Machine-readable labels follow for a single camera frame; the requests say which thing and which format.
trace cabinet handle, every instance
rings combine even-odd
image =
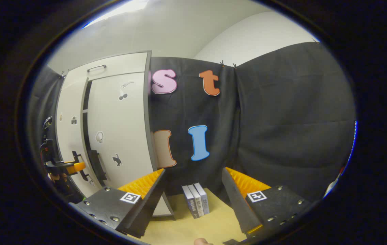
[[[89,69],[88,69],[88,72],[89,72],[91,69],[94,69],[94,68],[97,68],[97,67],[104,67],[104,68],[106,68],[107,65],[98,65],[98,66],[96,66],[96,67],[89,68]]]

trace wooden floor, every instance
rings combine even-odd
[[[205,238],[209,243],[221,245],[230,239],[245,240],[233,209],[218,197],[204,189],[209,201],[210,213],[194,219],[187,207],[183,194],[168,196],[175,213],[171,217],[153,217],[145,235],[139,239],[153,245],[193,245],[197,238]]]

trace book spine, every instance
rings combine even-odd
[[[201,205],[201,197],[195,198],[195,205],[198,210],[198,216],[204,216],[204,210],[203,210],[203,205]]]
[[[203,201],[204,214],[209,214],[210,210],[209,210],[209,201],[207,200],[207,195],[202,195],[201,200]]]
[[[198,210],[195,206],[195,198],[187,199],[187,206],[189,206],[189,210],[192,213],[194,219],[199,218]]]

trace blue letter i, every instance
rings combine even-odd
[[[206,131],[206,125],[193,126],[187,130],[187,132],[192,135],[193,141],[192,161],[199,161],[210,155],[206,150]]]

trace book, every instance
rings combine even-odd
[[[198,194],[200,194],[201,196],[201,203],[203,206],[204,215],[209,214],[210,210],[209,210],[209,201],[207,200],[207,193],[204,191],[200,183],[195,183],[194,186],[198,191]]]
[[[201,204],[201,196],[198,193],[198,191],[195,189],[194,185],[190,184],[187,187],[189,187],[189,191],[192,193],[193,197],[195,198],[195,207],[198,210],[198,216],[204,216],[204,210],[203,205]]]
[[[195,206],[195,198],[194,195],[189,190],[189,187],[187,185],[181,186],[184,192],[184,196],[186,197],[187,206],[189,207],[190,213],[192,214],[193,218],[199,218],[198,210]]]

